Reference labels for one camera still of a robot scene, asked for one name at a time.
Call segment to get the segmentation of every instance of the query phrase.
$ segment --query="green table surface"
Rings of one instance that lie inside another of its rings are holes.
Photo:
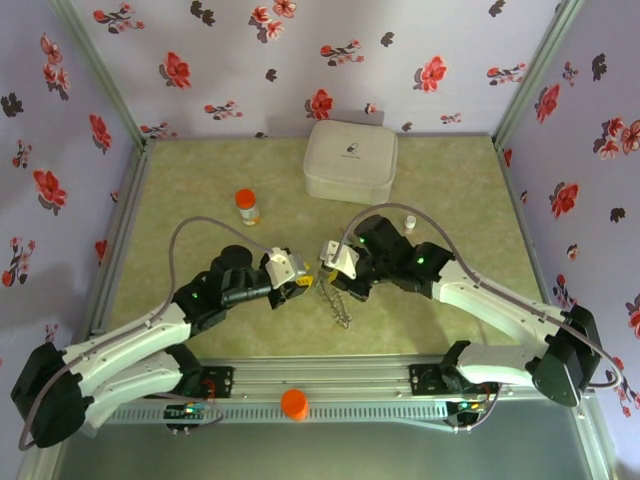
[[[110,328],[159,305],[167,294],[167,249],[176,225],[194,215],[227,222],[266,246],[300,251],[314,270],[326,239],[363,205],[321,200],[304,187],[306,139],[158,142],[140,199],[117,289]],[[240,188],[256,192],[259,225],[244,226],[234,203]],[[426,212],[454,239],[481,274],[539,299],[533,270],[489,137],[404,137],[391,199]],[[401,228],[406,212],[382,212]],[[438,234],[418,220],[413,243]],[[206,270],[222,248],[239,243],[206,223],[185,227],[176,243],[178,285]],[[257,263],[261,253],[254,250]],[[232,309],[225,321],[187,345],[200,358],[289,355],[442,354],[456,340],[512,343],[455,307],[378,285],[366,303],[344,295],[353,320],[336,324],[317,291],[272,311],[266,299]]]

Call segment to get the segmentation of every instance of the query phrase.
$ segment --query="gray cable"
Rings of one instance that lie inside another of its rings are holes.
[[[381,205],[374,205],[372,207],[365,208],[360,213],[358,213],[355,217],[353,217],[353,220],[351,220],[349,225],[347,225],[347,228],[345,228],[344,234],[342,235],[342,239],[340,240],[340,245],[338,245],[338,249],[336,250],[336,253],[334,255],[335,259],[339,258],[340,252],[342,251],[342,247],[346,243],[348,235],[355,228],[356,223],[362,217],[364,217],[365,215],[368,215],[371,212],[374,212],[376,210],[380,210],[380,209],[383,209],[383,208],[400,208],[400,209],[403,209],[403,210],[407,210],[407,211],[413,213],[414,215],[418,215],[420,218],[425,220],[429,225],[431,225],[440,234],[440,236],[443,238],[445,243],[451,249],[451,252],[453,253],[455,259],[460,264],[460,267],[462,268],[462,270],[464,270],[464,272],[468,275],[468,277],[471,280],[473,280],[479,288],[482,288],[485,291],[487,291],[489,293],[492,293],[492,294],[502,298],[503,300],[506,300],[506,301],[510,302],[511,304],[516,305],[519,308],[522,308],[523,310],[525,310],[525,311],[527,311],[527,312],[539,317],[540,320],[542,320],[542,321],[549,322],[552,325],[555,325],[556,327],[561,328],[562,330],[565,330],[566,332],[568,332],[569,334],[571,334],[572,336],[574,336],[575,338],[580,340],[582,343],[584,343],[586,346],[588,346],[591,350],[593,350],[598,355],[600,355],[600,357],[602,357],[605,360],[607,360],[611,364],[611,366],[613,367],[613,371],[615,373],[615,377],[616,378],[614,378],[613,380],[611,380],[610,382],[607,382],[607,383],[590,383],[589,387],[591,387],[591,388],[615,388],[615,387],[620,386],[620,384],[622,383],[622,379],[624,378],[624,376],[622,374],[622,371],[620,370],[620,368],[618,367],[616,362],[613,360],[611,355],[609,355],[600,345],[598,345],[598,344],[594,343],[593,341],[591,341],[590,339],[588,339],[586,336],[584,336],[582,333],[577,331],[575,328],[565,324],[562,320],[558,320],[557,318],[550,317],[545,312],[542,312],[542,311],[538,310],[535,307],[527,305],[526,303],[522,302],[521,300],[512,297],[511,295],[509,295],[506,292],[501,291],[500,289],[497,289],[497,288],[495,288],[495,287],[493,287],[491,285],[488,285],[488,284],[484,283],[482,281],[482,279],[480,277],[478,277],[478,275],[476,275],[475,272],[473,272],[473,270],[471,270],[471,268],[463,260],[462,255],[458,251],[457,247],[455,246],[455,244],[453,243],[453,241],[451,240],[449,235],[447,235],[447,233],[442,229],[442,227],[440,227],[440,225],[438,225],[435,222],[435,220],[433,220],[431,217],[427,216],[426,214],[422,213],[420,210],[417,210],[417,209],[415,209],[413,207],[410,207],[408,205],[403,205],[401,203],[383,203]]]
[[[178,224],[178,226],[175,228],[175,230],[173,231],[173,234],[171,235],[171,240],[169,241],[169,283],[170,283],[170,286],[169,286],[169,294],[167,295],[166,300],[162,304],[162,307],[160,307],[160,309],[149,319],[148,324],[138,325],[137,327],[134,327],[131,330],[127,330],[126,332],[122,332],[121,334],[116,335],[115,337],[112,337],[112,338],[110,338],[108,340],[105,340],[102,343],[98,343],[94,347],[92,347],[89,350],[87,350],[86,352],[82,353],[80,356],[78,356],[78,357],[74,358],[73,360],[71,360],[64,367],[62,367],[60,370],[58,370],[56,373],[53,374],[53,376],[47,381],[47,383],[44,384],[42,389],[38,392],[38,395],[36,395],[36,398],[33,401],[33,404],[31,405],[31,409],[29,410],[29,413],[27,414],[27,417],[24,420],[24,427],[22,428],[22,432],[20,433],[20,439],[18,441],[18,448],[21,451],[24,452],[26,450],[29,450],[31,447],[33,447],[35,445],[35,441],[31,441],[29,443],[26,443],[27,442],[27,436],[29,435],[29,432],[31,431],[31,426],[33,425],[33,420],[36,417],[36,413],[38,413],[38,409],[40,408],[40,405],[42,404],[42,400],[44,399],[45,395],[49,392],[51,387],[60,379],[60,377],[62,377],[62,375],[67,373],[69,370],[71,370],[73,367],[78,365],[80,362],[82,362],[83,359],[88,358],[91,355],[95,355],[98,351],[100,351],[100,349],[102,349],[104,347],[107,347],[109,345],[112,345],[112,344],[114,344],[114,343],[120,341],[121,339],[126,338],[126,337],[128,337],[130,335],[136,335],[138,332],[146,330],[147,328],[151,328],[151,325],[155,324],[158,321],[158,319],[160,319],[162,317],[162,315],[167,311],[167,309],[169,308],[169,305],[171,305],[171,301],[173,300],[173,294],[176,291],[176,268],[175,268],[175,259],[174,259],[174,249],[175,249],[175,244],[176,244],[176,238],[178,237],[178,234],[180,233],[180,231],[186,225],[188,225],[189,223],[192,223],[192,222],[197,222],[197,221],[208,222],[208,223],[212,223],[214,225],[217,225],[219,227],[222,227],[225,230],[228,230],[229,232],[237,235],[242,240],[244,240],[245,242],[247,242],[250,245],[254,246],[258,250],[262,250],[263,252],[265,252],[267,254],[273,253],[273,251],[270,248],[264,247],[264,246],[260,245],[259,243],[256,243],[255,241],[251,240],[246,235],[240,233],[236,229],[230,227],[226,223],[222,223],[219,220],[215,220],[215,219],[209,218],[209,217],[196,216],[196,217],[187,218],[186,220],[183,220],[182,222],[180,222]]]

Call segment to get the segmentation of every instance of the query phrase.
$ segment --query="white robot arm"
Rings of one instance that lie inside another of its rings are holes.
[[[229,246],[170,303],[138,320],[65,350],[49,342],[35,349],[11,391],[32,443],[46,448],[83,425],[97,429],[140,397],[191,391],[202,366],[184,341],[240,303],[267,297],[276,309],[311,284],[302,258],[288,249],[271,249],[257,269],[252,261],[246,248]]]
[[[440,366],[445,382],[532,385],[561,405],[580,402],[600,356],[548,320],[564,318],[599,345],[588,310],[575,305],[565,312],[522,297],[477,272],[470,278],[452,252],[432,243],[412,246],[380,215],[362,221],[354,233],[359,243],[340,250],[337,242],[328,241],[320,255],[324,268],[340,272],[332,282],[337,288],[365,301],[374,284],[392,282],[408,292],[459,307],[518,341],[517,346],[456,342]]]

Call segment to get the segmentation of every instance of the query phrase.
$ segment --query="metal chain on table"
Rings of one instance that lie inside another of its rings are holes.
[[[351,326],[351,315],[347,312],[340,291],[329,282],[329,274],[321,270],[316,282],[316,289],[320,296],[329,304],[333,318],[344,328]]]

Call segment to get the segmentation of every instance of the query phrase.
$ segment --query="small bottle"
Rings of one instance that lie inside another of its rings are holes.
[[[404,233],[405,235],[409,235],[413,233],[413,229],[416,228],[416,217],[413,215],[409,215],[404,220]]]
[[[260,212],[256,203],[256,195],[248,188],[236,192],[236,205],[245,225],[256,225],[260,221]]]

